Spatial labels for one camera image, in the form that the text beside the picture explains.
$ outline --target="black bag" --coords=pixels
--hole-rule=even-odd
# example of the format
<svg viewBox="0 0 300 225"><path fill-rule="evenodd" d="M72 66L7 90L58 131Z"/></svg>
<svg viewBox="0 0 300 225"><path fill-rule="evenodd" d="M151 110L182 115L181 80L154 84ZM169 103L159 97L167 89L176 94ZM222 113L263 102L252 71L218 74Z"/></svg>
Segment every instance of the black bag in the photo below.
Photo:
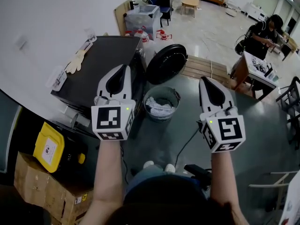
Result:
<svg viewBox="0 0 300 225"><path fill-rule="evenodd" d="M235 52L238 54L238 55L243 55L243 52L244 52L244 50L245 50L245 46L246 46L246 44L247 44L247 41L248 41L248 39L250 38L250 37L252 37L252 33L253 33L253 31L252 31L252 28L255 26L256 24L254 24L254 25L252 25L249 29L248 29L248 31L246 32L246 34L245 35L242 35L242 36L240 36L239 38L238 38L238 40L241 38L241 37L245 37L243 40L241 40L236 46L235 46ZM262 30L258 33L258 35L260 35L261 34L261 32L262 31L264 31L265 29L266 29L266 27L267 27L267 23L265 22L265 21L263 21L262 22Z"/></svg>

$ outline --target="blue pants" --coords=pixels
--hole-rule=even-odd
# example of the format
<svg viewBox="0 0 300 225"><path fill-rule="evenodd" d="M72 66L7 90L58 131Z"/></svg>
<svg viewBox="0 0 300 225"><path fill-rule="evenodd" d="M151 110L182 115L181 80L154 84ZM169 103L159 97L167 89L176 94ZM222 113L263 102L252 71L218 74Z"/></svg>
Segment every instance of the blue pants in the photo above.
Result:
<svg viewBox="0 0 300 225"><path fill-rule="evenodd" d="M139 185L141 182L149 179L149 178L154 178L158 176L164 176L166 174L174 174L170 172L165 172L161 167L158 167L156 165L150 165L146 167L145 169L141 170L134 178L129 182L127 189L126 189L126 194L133 189L135 186ZM196 179L188 178L181 176L184 179L189 180L190 182L196 184L197 186L200 186L200 182Z"/></svg>

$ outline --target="white shoe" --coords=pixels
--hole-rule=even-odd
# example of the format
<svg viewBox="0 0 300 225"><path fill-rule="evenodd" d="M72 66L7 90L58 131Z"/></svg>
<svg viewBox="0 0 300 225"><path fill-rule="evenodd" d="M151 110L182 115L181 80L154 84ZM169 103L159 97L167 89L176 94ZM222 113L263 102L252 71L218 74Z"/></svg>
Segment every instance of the white shoe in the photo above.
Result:
<svg viewBox="0 0 300 225"><path fill-rule="evenodd" d="M154 165L154 162L153 161L147 161L147 162L144 163L143 169L145 169L146 167L149 167L151 165Z"/></svg>
<svg viewBox="0 0 300 225"><path fill-rule="evenodd" d="M165 167L165 172L169 172L169 173L175 173L175 167L172 164L168 164Z"/></svg>

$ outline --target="hand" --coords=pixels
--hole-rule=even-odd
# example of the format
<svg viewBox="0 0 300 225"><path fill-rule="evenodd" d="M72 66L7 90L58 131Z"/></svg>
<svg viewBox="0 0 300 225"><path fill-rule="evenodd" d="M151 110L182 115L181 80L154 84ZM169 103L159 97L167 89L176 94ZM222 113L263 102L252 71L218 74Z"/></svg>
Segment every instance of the hand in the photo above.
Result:
<svg viewBox="0 0 300 225"><path fill-rule="evenodd" d="M264 43L267 45L267 47L274 47L275 44L270 39L265 39Z"/></svg>

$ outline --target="person in black shirt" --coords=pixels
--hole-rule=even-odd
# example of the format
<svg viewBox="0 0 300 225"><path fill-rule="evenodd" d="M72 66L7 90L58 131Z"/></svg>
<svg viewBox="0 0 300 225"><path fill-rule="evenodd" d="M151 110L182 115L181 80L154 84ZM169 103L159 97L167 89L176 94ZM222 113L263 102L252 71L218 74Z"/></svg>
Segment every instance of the person in black shirt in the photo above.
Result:
<svg viewBox="0 0 300 225"><path fill-rule="evenodd" d="M283 21L280 16L272 15L266 22L258 22L250 27L249 38L245 40L245 51L264 60L269 47L274 47L278 40Z"/></svg>
<svg viewBox="0 0 300 225"><path fill-rule="evenodd" d="M80 225L248 225L230 153L213 153L211 168L210 198L191 179L164 174L151 165L145 169L151 169L152 176L130 181L123 199L120 142L101 141L93 201Z"/></svg>

